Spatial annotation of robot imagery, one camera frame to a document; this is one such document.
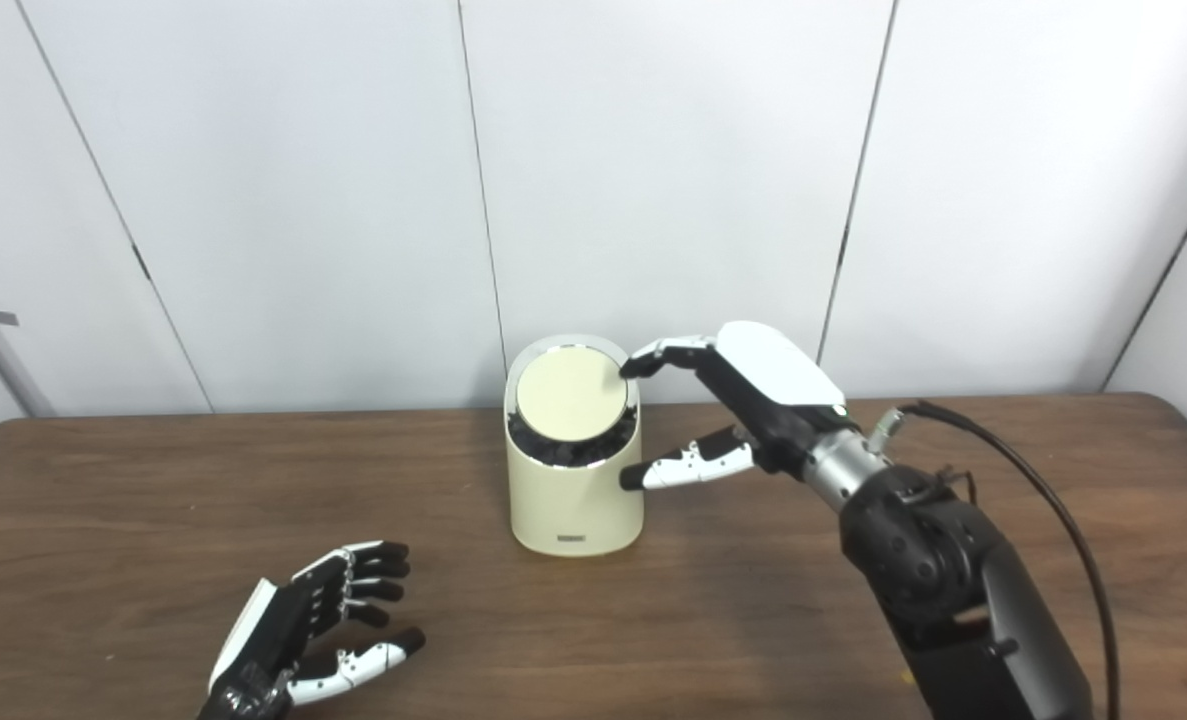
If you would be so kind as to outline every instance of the white fingertip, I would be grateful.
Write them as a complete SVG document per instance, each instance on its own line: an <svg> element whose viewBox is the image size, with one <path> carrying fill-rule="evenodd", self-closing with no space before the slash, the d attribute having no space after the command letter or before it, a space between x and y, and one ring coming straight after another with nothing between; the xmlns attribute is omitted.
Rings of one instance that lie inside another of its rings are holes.
<svg viewBox="0 0 1187 720"><path fill-rule="evenodd" d="M379 643L361 655L349 654L339 661L339 674L353 684L363 684L367 680L377 678L392 667L401 665L406 651L393 643Z"/></svg>
<svg viewBox="0 0 1187 720"><path fill-rule="evenodd" d="M291 680L286 684L286 692L290 693L293 705L307 705L350 692L353 687L354 684L349 682L349 678L343 673L337 671L335 675L329 676L329 678Z"/></svg>
<svg viewBox="0 0 1187 720"><path fill-rule="evenodd" d="M374 548L377 548L383 543L385 543L383 541L355 542L351 544L345 544L345 547L343 547L343 550L348 552L374 550Z"/></svg>
<svg viewBox="0 0 1187 720"><path fill-rule="evenodd" d="M704 348L712 345L712 343L713 338L699 334L686 337L662 337L660 340L654 340L650 345L634 352L633 357L659 355L667 350L667 348L692 348L692 350L703 350Z"/></svg>
<svg viewBox="0 0 1187 720"><path fill-rule="evenodd" d="M336 557L345 561L350 566L353 565L353 554L345 550L345 548L338 548L338 550L331 550L329 553L325 553L325 555L315 560L313 562L310 562L310 565L305 565L304 569L299 571L299 573L291 575L291 582L294 582L296 580L299 580L301 576L307 575L309 573L311 573L311 571L317 571L319 565L323 565L328 560L334 560Z"/></svg>
<svg viewBox="0 0 1187 720"><path fill-rule="evenodd" d="M707 483L728 474L743 473L753 469L753 447L748 442L725 455L704 460L694 448L681 451L681 459L655 460L642 479L642 489L685 486L690 483Z"/></svg>
<svg viewBox="0 0 1187 720"><path fill-rule="evenodd" d="M237 658L237 652L241 652L242 646L246 646L247 639L250 638L250 633L255 632L255 625L259 625L260 618L264 618L264 611L268 610L274 594L277 594L277 585L269 582L267 578L260 578L260 582L255 584L250 597L246 598L246 605L242 607L241 614L237 616L236 623L233 623L233 629L228 630L224 645L218 649L218 657L215 660L215 667L210 671L210 682L207 683L207 692L210 692L210 688L215 684L215 678L223 670L228 670L228 665L231 665L233 661Z"/></svg>
<svg viewBox="0 0 1187 720"><path fill-rule="evenodd" d="M393 643L374 644L361 655L339 651L336 655L338 667L335 675L328 678L292 680L286 689L292 703L318 702L377 678L392 667L401 665L405 660L406 651Z"/></svg>

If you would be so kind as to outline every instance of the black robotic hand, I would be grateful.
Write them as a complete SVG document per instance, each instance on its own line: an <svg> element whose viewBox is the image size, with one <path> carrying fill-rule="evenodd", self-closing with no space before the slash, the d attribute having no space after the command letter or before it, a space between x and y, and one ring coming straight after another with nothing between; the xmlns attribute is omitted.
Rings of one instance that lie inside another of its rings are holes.
<svg viewBox="0 0 1187 720"><path fill-rule="evenodd" d="M387 612L370 601L401 600L401 585L386 578L406 578L407 553L395 542L345 544L285 585L261 578L218 651L199 720L279 719L292 706L376 678L420 650L424 632L410 627L369 646L305 657L310 641L344 620L388 624Z"/></svg>
<svg viewBox="0 0 1187 720"><path fill-rule="evenodd" d="M621 469L626 491L715 480L753 466L789 474L837 511L843 555L868 580L935 720L1091 720L1086 675L1018 553L975 503L959 501L950 486L957 474L923 473L884 454L906 410L952 419L951 410L900 407L865 438L814 361L757 323L653 342L620 375L649 378L665 365L694 370L740 427ZM1099 585L1090 561L1088 574ZM1110 635L1107 626L1106 648Z"/></svg>

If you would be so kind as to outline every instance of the panel seam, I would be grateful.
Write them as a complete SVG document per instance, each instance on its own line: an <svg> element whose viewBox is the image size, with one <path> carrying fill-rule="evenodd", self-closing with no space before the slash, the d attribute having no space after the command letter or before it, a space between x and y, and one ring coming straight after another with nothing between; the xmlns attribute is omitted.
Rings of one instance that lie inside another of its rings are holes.
<svg viewBox="0 0 1187 720"><path fill-rule="evenodd" d="M1175 243L1175 250L1170 254L1170 257L1166 260L1166 267L1161 270L1157 282L1154 285L1153 292L1149 293L1149 300L1145 301L1145 306L1140 311L1136 321L1131 325L1131 332L1126 333L1126 340L1122 343L1122 350L1118 351L1118 356L1115 357L1113 364L1109 367L1109 374L1105 375L1104 382L1100 383L1100 391L1109 389L1109 383L1113 381L1113 375L1118 372L1118 365L1122 365L1122 361L1126 356L1126 350L1131 348L1131 342L1136 340L1136 334L1140 329L1145 324L1145 317L1149 316L1149 311L1153 310L1154 302L1157 301L1157 295L1161 292L1161 287L1164 286L1166 279L1170 276L1170 272L1175 268L1175 261L1179 260L1179 254L1183 251L1183 247L1187 246L1187 228L1183 229L1183 234L1179 237L1179 242Z"/></svg>
<svg viewBox="0 0 1187 720"><path fill-rule="evenodd" d="M140 247L137 246L135 234L131 232L131 225L127 224L125 215L122 215L122 206L118 204L118 197L113 195L113 187L109 187L108 178L104 177L104 168L100 167L99 159L95 158L95 149L91 147L89 140L85 136L85 129L82 129L82 123L77 122L77 113L72 109L72 102L68 101L68 94L64 93L64 87L59 82L58 74L55 72L55 66L50 63L50 56L46 55L46 49L42 44L42 38L37 36L32 19L28 17L28 12L23 6L23 0L14 0L15 8L20 11L20 18L25 23L25 27L28 28L28 36L32 37L34 46L37 49L37 55L42 57L43 65L46 68L46 74L50 76L50 82L55 85L55 91L59 94L59 100L64 106L64 111L68 113L69 122L72 122L72 127L77 132L77 138L82 141L82 147L85 149L87 158L91 161L91 167L95 168L95 176L100 179L100 186L104 189L104 197L108 197L108 202L113 205L113 212L118 215L118 223L122 225L122 232L126 234L126 240L131 243L131 251L139 260L140 269L144 270L146 281L150 282L150 288L153 288L153 297L158 301L158 307L161 310L161 314L167 319L167 325L171 329L171 334L176 338L176 345L180 346L180 353L185 357L185 363L189 365L189 371L192 374L193 382L197 383L197 391L201 391L201 396L207 402L208 410L215 412L215 404L210 401L210 395L207 391L205 384L201 382L201 375L197 374L197 367L193 363L192 356L189 355L189 348L185 348L185 342L180 337L180 329L176 326L176 321L171 316L171 311L167 310L167 305L161 299L161 292L158 289L158 283L153 282L153 278L150 276L150 268L144 261L144 256L140 254Z"/></svg>
<svg viewBox="0 0 1187 720"><path fill-rule="evenodd" d="M837 246L837 265L834 267L834 279L829 288L829 305L825 308L825 324L820 331L820 346L815 350L815 363L821 365L825 361L825 340L829 340L829 327L834 313L837 300L837 286L842 281L842 266L846 259L846 246L850 242L850 225L855 215L855 199L859 196L859 183L864 177L864 160L868 159L868 141L872 135L872 117L877 114L877 97L882 90L882 76L886 74L886 57L891 49L891 36L895 31L895 15L899 13L900 0L891 0L891 17L886 20L886 37L882 38L882 55L877 59L877 76L872 78L872 98L868 102L868 119L864 120L864 140L859 145L859 159L855 161L855 179L850 186L850 202L846 204L846 224L843 225L842 242Z"/></svg>
<svg viewBox="0 0 1187 720"><path fill-rule="evenodd" d="M472 153L478 164L478 191L482 195L482 224L487 234L487 259L491 263L491 293L496 301L496 329L500 331L500 364L504 375L509 374L509 350L504 346L504 319L500 306L500 274L496 273L496 247L491 241L491 211L487 209L487 181L482 168L482 141L478 139L478 108L472 95L472 70L469 68L469 40L464 31L464 1L456 0L456 13L461 20L461 52L464 55L464 82L469 91L469 120L472 125Z"/></svg>

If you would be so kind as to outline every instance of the cream cylindrical container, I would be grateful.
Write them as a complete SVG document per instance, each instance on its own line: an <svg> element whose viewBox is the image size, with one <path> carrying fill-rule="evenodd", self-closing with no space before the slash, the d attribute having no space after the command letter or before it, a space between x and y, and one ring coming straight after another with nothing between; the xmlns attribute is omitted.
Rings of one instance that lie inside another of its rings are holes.
<svg viewBox="0 0 1187 720"><path fill-rule="evenodd" d="M546 555L605 555L642 531L643 498L620 488L642 461L628 355L592 336L553 336L518 355L504 387L512 531Z"/></svg>

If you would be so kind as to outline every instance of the black fingertip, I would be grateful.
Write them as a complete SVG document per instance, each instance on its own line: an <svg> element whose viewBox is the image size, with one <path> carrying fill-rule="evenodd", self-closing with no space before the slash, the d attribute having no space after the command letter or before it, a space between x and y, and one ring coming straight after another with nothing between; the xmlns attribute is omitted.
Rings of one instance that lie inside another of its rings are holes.
<svg viewBox="0 0 1187 720"><path fill-rule="evenodd" d="M648 470L650 470L650 461L640 461L637 465L629 465L628 469L620 470L620 486L626 491L639 491L647 480Z"/></svg>
<svg viewBox="0 0 1187 720"><path fill-rule="evenodd" d="M626 381L649 378L653 374L656 374L656 370L660 370L661 365L662 363L654 355L629 357L623 365L620 365L620 377Z"/></svg>
<svg viewBox="0 0 1187 720"><path fill-rule="evenodd" d="M424 637L424 630L419 627L406 627L401 633L393 635L387 642L400 646L406 652L406 657L410 657L415 655L415 651L419 651L424 643L429 642L429 638Z"/></svg>
<svg viewBox="0 0 1187 720"><path fill-rule="evenodd" d="M379 556L392 557L393 560L406 560L411 554L411 548L400 542L385 542L379 547Z"/></svg>
<svg viewBox="0 0 1187 720"><path fill-rule="evenodd" d="M377 573L387 578L406 578L406 575L411 574L411 566L402 561L381 561L379 562Z"/></svg>
<svg viewBox="0 0 1187 720"><path fill-rule="evenodd" d="M396 603L402 600L406 591L402 590L400 584L389 584L388 580L379 580L379 582L370 582L370 580L357 580L351 586L353 597L374 597L379 600L387 600Z"/></svg>

